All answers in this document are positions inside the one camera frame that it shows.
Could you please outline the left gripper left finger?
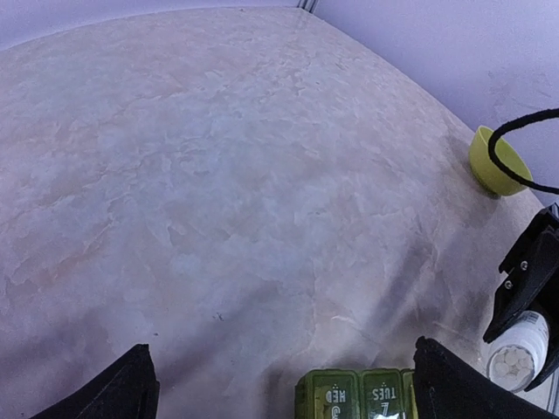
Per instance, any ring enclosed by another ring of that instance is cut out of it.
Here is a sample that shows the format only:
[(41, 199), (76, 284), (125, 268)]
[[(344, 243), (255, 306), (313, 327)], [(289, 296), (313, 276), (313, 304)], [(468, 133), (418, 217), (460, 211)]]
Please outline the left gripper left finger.
[(136, 344), (85, 386), (34, 417), (155, 418), (159, 392), (149, 345)]

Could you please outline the small white pill bottle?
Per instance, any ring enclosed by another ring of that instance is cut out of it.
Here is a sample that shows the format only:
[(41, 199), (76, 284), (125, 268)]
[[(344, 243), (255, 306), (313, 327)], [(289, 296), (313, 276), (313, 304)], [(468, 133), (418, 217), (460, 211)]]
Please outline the small white pill bottle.
[(542, 371), (549, 348), (549, 326), (535, 311), (525, 311), (489, 347), (487, 378), (505, 390), (528, 388)]

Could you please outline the green weekly pill organizer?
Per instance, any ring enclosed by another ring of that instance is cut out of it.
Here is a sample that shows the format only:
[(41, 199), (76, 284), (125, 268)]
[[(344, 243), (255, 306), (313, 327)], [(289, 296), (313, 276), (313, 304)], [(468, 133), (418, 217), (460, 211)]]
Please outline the green weekly pill organizer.
[(417, 418), (412, 369), (315, 369), (294, 390), (296, 418)]

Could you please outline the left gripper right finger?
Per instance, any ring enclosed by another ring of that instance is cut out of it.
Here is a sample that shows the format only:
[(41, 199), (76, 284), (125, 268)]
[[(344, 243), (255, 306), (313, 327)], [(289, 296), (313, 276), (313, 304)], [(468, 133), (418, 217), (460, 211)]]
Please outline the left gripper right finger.
[(413, 386), (420, 419), (538, 419), (554, 415), (500, 388), (434, 339), (418, 338)]

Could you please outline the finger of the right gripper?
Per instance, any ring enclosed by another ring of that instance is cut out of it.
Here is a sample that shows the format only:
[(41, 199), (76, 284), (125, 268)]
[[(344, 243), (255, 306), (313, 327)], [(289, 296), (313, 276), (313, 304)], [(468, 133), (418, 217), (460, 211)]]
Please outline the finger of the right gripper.
[(558, 338), (558, 206), (540, 210), (499, 265), (505, 275), (494, 294), (493, 317), (483, 340), (501, 336), (528, 310), (541, 313)]
[(542, 371), (529, 383), (526, 391), (531, 391), (543, 384), (557, 369), (559, 363), (558, 327), (551, 329), (549, 348)]

